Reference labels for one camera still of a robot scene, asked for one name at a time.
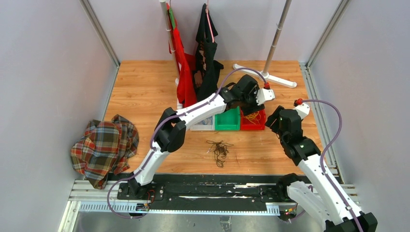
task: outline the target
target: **graphic print on black shirt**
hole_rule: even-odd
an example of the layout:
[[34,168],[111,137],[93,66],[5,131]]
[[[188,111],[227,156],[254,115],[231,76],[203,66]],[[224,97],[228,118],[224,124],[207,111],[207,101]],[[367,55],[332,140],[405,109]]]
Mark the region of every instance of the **graphic print on black shirt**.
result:
[[[218,35],[209,15],[212,33]],[[220,70],[223,65],[214,60],[217,50],[217,43],[212,42],[211,30],[209,29],[208,19],[206,17],[206,4],[202,6],[201,18],[199,21],[196,39],[198,46],[195,52],[196,70],[193,71],[193,83],[198,101],[209,97],[218,89],[218,80]]]

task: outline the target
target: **brown string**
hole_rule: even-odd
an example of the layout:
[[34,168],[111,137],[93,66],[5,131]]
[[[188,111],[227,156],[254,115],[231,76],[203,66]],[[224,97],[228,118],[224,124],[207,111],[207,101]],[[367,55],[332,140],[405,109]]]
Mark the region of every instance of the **brown string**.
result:
[[223,168],[223,163],[225,161],[222,160],[222,159],[226,158],[226,155],[229,153],[228,147],[233,146],[233,144],[224,143],[223,141],[214,142],[214,141],[211,141],[211,140],[208,140],[207,143],[212,144],[209,151],[214,152],[214,159],[217,163],[217,166],[220,167],[220,168]]

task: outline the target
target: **gray floor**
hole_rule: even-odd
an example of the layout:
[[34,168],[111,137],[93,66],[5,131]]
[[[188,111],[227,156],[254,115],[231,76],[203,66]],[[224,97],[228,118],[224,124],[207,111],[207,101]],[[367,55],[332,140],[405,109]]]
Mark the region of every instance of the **gray floor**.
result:
[[112,213],[79,213],[75,232],[319,232],[319,225],[304,214],[292,224],[272,216],[218,216],[148,214],[122,219]]

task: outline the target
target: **clothes rack pole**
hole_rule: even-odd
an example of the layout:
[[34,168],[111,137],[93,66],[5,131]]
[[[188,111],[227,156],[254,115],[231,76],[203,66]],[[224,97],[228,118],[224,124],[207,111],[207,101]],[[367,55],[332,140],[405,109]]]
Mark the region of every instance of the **clothes rack pole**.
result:
[[176,67],[176,76],[177,76],[177,80],[179,80],[179,66],[178,66],[178,62],[176,61],[176,57],[175,57],[175,48],[174,48],[174,44],[172,43],[172,30],[171,30],[171,23],[168,20],[168,9],[166,6],[166,0],[160,0],[160,4],[161,4],[161,8],[162,8],[162,13],[164,14],[164,19],[165,19],[165,23],[166,23],[166,30],[168,32],[168,43],[169,43],[169,47],[172,53],[172,58],[174,59],[174,63],[175,63],[175,67]]
[[[272,42],[272,45],[270,47],[268,57],[266,59],[264,70],[261,71],[260,73],[268,81],[272,81],[274,83],[277,83],[277,84],[280,84],[280,85],[283,85],[283,86],[286,86],[286,87],[289,87],[289,88],[295,88],[297,86],[296,82],[288,81],[288,80],[279,78],[277,76],[272,76],[268,73],[269,65],[272,62],[272,57],[273,57],[273,54],[275,52],[276,45],[278,44],[279,36],[280,36],[280,33],[282,32],[282,28],[283,28],[283,23],[285,22],[286,15],[288,14],[289,8],[291,6],[291,2],[292,2],[292,0],[286,0],[286,2],[285,2],[285,6],[283,7],[282,15],[280,16],[280,20],[279,20],[279,23],[278,23],[278,26],[277,26],[277,29],[276,29],[275,37],[273,38],[273,42]],[[234,69],[242,68],[242,67],[243,66],[240,66],[238,64],[234,64]],[[241,70],[241,71],[243,71],[246,74],[259,77],[258,74],[256,74],[255,72],[248,71],[248,70]]]

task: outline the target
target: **white wall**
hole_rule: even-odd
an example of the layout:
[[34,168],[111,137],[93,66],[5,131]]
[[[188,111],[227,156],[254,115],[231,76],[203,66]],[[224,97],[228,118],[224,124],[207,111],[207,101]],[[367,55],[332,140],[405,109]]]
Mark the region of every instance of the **white wall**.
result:
[[[343,116],[335,143],[378,231],[408,231],[410,2],[354,0],[312,67],[319,97]],[[326,111],[331,131],[336,115]]]
[[57,231],[115,68],[78,0],[0,2],[0,231]]
[[[90,0],[120,60],[172,59],[158,0]],[[193,54],[205,0],[172,0],[185,52]],[[273,59],[306,61],[340,0],[294,0]],[[210,0],[216,59],[266,60],[285,0]]]

